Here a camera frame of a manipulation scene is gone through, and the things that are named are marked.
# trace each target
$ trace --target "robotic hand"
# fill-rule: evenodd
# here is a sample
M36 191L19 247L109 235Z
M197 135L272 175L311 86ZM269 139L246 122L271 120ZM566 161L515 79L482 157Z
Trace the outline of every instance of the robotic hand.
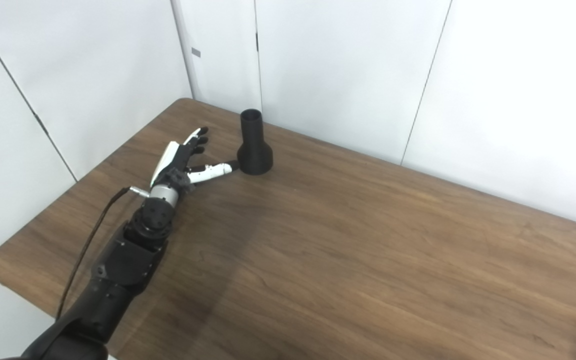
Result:
M195 183L239 168L237 161L188 167L192 155L204 152L200 145L208 142L206 132L208 128L201 127L183 144L176 141L168 144L152 176L150 191L133 186L115 195L114 200L131 190L146 199L130 221L124 222L112 235L93 265L87 287L75 303L63 315L60 306L55 323L32 342L19 359L108 358L105 344L128 305L146 289L164 255L177 203Z

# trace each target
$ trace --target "wood grain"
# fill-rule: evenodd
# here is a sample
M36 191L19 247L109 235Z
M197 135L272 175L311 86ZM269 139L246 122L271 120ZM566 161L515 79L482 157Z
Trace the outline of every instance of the wood grain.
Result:
M237 114L178 100L0 248L0 282L55 313L110 196L146 187L167 142ZM576 360L576 223L266 125L275 166L197 187L150 287L109 344L120 360ZM82 271L141 200L120 199Z

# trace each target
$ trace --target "black bottle-shaped object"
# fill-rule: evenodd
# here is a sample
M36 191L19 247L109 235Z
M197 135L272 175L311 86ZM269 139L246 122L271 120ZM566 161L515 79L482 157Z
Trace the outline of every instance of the black bottle-shaped object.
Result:
M273 150L264 141L264 121L257 109L241 113L243 144L237 151L239 168L248 175L261 175L273 167Z

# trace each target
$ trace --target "panel seam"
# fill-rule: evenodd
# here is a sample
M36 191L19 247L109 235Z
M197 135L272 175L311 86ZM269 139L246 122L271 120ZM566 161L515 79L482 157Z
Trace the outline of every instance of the panel seam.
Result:
M419 97L419 103L416 105L416 111L414 112L414 118L412 120L412 125L410 126L410 132L408 133L408 138L406 141L406 146L404 148L404 153L401 155L400 166L404 165L404 159L406 157L406 152L408 151L408 146L410 144L410 139L412 137L412 132L415 129L415 123L417 122L417 116L419 115L419 109L421 108L421 103L424 100L424 94L426 93L426 86L428 85L428 79L430 79L430 73L433 70L433 65L435 64L435 58L437 57L437 50L439 50L439 44L442 41L442 36L444 36L444 29L446 28L446 22L448 22L448 14L450 14L450 9L453 6L453 0L448 3L448 10L446 10L446 16L443 18L443 24L441 25L441 32L439 32L439 39L437 39L437 45L434 47L434 54L432 54L432 60L430 61L430 68L428 68L428 74L425 76L425 82L423 83L423 89L421 90L421 96Z
M2 57L0 56L0 64L1 66L4 68L4 70L6 71L6 74L8 75L8 77L10 78L10 80L12 81L12 84L14 85L14 88L16 88L16 91L19 92L19 95L21 95L21 98L23 99L23 102L25 102L25 105L28 107L28 109L30 109L30 112L32 112L32 116L34 116L34 120L37 121L37 123L39 124L39 127L41 127L41 130L43 130L43 133L46 135L46 137L48 137L48 140L50 141L50 144L52 145L52 147L54 148L54 150L57 152L57 155L59 155L59 158L61 159L61 161L63 162L64 166L66 166L66 169L68 169L68 172L70 173L70 176L73 178L73 180L75 181L75 183L77 183L77 177L75 176L75 174L73 173L73 170L71 169L71 167L68 165L68 162L66 162L66 159L64 158L64 155L62 155L62 152L59 151L59 148L57 148L57 144L55 144L55 141L53 141L53 138L50 136L50 134L48 133L48 129L46 129L46 126L44 125L43 121L41 121L41 119L39 118L39 115L35 112L35 110L33 109L33 107L30 105L30 102L28 102L28 99L26 98L25 94L23 93L23 91L21 91L21 88L19 88L19 85L17 84L15 78L12 76L12 73L10 73L8 67L6 66L6 64L4 63Z

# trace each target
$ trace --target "black fingertip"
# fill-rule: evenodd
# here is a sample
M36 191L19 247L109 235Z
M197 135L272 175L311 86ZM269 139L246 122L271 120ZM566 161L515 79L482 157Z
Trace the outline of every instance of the black fingertip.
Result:
M237 160L226 161L226 164L228 164L232 168L232 171L239 170L240 168L240 162L238 162Z

